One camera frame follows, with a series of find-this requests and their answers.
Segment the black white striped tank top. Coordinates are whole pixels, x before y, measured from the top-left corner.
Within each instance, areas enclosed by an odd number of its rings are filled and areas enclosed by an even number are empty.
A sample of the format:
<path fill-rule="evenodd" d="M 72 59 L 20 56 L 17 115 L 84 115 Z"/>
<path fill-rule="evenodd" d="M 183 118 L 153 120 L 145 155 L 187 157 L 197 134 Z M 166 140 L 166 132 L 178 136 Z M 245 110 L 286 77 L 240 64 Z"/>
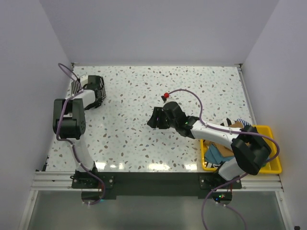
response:
<path fill-rule="evenodd" d="M 84 106 L 101 103 L 106 97 L 104 80 L 97 75 L 84 75 L 71 82 L 71 94 L 81 98 Z"/>

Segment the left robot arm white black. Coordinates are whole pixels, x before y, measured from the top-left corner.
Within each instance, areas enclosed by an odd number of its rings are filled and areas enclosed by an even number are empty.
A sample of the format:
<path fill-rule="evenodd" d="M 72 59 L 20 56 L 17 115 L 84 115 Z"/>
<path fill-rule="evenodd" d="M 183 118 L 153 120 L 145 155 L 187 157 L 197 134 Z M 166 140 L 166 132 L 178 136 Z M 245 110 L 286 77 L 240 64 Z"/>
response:
<path fill-rule="evenodd" d="M 53 105 L 53 131 L 58 141 L 68 142 L 74 156 L 76 171 L 87 172 L 82 182 L 89 188 L 99 184 L 98 174 L 93 172 L 95 163 L 85 143 L 85 111 L 96 109 L 106 98 L 102 77 L 87 75 L 85 80 L 71 83 L 71 95 L 66 99 L 56 99 Z"/>

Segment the navy white striped tank top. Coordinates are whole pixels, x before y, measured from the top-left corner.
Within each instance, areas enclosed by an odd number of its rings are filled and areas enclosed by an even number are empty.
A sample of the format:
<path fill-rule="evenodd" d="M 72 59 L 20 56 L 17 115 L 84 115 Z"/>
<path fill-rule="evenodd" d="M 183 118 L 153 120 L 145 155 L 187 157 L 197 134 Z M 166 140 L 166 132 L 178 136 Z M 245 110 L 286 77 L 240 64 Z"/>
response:
<path fill-rule="evenodd" d="M 244 128 L 245 126 L 250 126 L 251 124 L 241 118 L 235 120 L 225 118 L 220 122 L 220 125 L 224 127 Z"/>

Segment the yellow plastic bin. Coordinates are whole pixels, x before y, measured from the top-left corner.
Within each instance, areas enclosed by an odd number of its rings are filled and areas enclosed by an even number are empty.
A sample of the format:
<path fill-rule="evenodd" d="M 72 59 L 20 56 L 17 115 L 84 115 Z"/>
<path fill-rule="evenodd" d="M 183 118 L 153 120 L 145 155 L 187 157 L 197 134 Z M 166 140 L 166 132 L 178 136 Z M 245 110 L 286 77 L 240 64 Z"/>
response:
<path fill-rule="evenodd" d="M 254 127 L 257 129 L 257 132 L 259 134 L 268 136 L 273 139 L 273 133 L 272 130 L 269 126 L 264 126 L 264 125 L 254 125 Z M 277 147 L 276 145 L 265 138 L 266 143 L 269 145 L 271 148 L 272 152 L 270 153 L 269 160 L 270 162 L 266 163 L 259 171 L 260 174 L 280 174 L 282 172 L 282 167 L 281 163 L 279 160 L 279 157 L 277 156 L 276 158 L 273 159 L 277 152 Z M 205 143 L 204 140 L 200 140 L 200 145 L 201 145 L 201 165 L 203 170 L 207 172 L 214 172 L 217 170 L 218 166 L 217 164 L 212 164 L 207 162 L 205 159 L 205 155 L 208 152 L 209 145 Z"/>

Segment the blue tank top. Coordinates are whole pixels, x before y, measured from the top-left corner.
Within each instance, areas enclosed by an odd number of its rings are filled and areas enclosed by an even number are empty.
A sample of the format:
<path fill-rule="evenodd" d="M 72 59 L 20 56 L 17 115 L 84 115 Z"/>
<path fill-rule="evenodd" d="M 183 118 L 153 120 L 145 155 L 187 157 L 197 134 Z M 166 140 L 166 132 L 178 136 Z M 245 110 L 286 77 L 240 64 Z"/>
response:
<path fill-rule="evenodd" d="M 208 163 L 212 163 L 212 164 L 216 164 L 216 165 L 219 165 L 219 164 L 226 162 L 226 161 L 230 161 L 231 159 L 234 158 L 234 156 L 230 156 L 230 157 L 222 156 L 222 154 L 220 153 L 218 148 L 213 144 L 211 144 L 209 146 L 209 148 L 206 151 L 204 157 L 205 157 L 205 160 Z"/>

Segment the tan tank top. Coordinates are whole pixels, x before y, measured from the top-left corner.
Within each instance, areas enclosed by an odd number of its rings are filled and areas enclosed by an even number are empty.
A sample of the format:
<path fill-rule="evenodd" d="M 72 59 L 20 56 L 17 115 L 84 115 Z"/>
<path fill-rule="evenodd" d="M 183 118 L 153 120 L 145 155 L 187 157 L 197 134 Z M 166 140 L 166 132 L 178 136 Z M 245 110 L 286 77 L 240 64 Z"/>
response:
<path fill-rule="evenodd" d="M 223 146 L 223 145 L 220 145 L 218 143 L 212 143 L 220 152 L 220 154 L 223 156 L 223 157 L 233 157 L 234 156 L 234 153 L 231 149 Z"/>

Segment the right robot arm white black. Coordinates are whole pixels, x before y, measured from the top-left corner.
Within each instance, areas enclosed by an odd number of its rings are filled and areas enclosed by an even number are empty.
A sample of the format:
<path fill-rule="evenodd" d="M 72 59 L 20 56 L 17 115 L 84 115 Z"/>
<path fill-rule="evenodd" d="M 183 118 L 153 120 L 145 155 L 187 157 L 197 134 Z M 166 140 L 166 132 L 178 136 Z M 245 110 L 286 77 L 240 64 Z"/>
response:
<path fill-rule="evenodd" d="M 198 117 L 186 115 L 174 101 L 155 107 L 147 125 L 158 129 L 173 128 L 183 137 L 207 140 L 231 149 L 234 157 L 223 163 L 213 177 L 219 188 L 225 188 L 232 179 L 245 173 L 258 174 L 272 152 L 255 127 L 231 128 L 204 123 Z"/>

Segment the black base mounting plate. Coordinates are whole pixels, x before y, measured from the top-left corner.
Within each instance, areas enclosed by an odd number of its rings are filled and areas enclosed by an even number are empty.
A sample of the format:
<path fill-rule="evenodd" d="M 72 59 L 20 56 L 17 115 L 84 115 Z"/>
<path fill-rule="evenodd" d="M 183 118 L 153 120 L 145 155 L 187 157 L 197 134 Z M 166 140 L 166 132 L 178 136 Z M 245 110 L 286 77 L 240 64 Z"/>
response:
<path fill-rule="evenodd" d="M 81 189 L 84 201 L 100 198 L 115 200 L 118 196 L 196 196 L 206 195 L 224 185 L 226 180 L 215 172 L 75 172 L 73 189 Z"/>

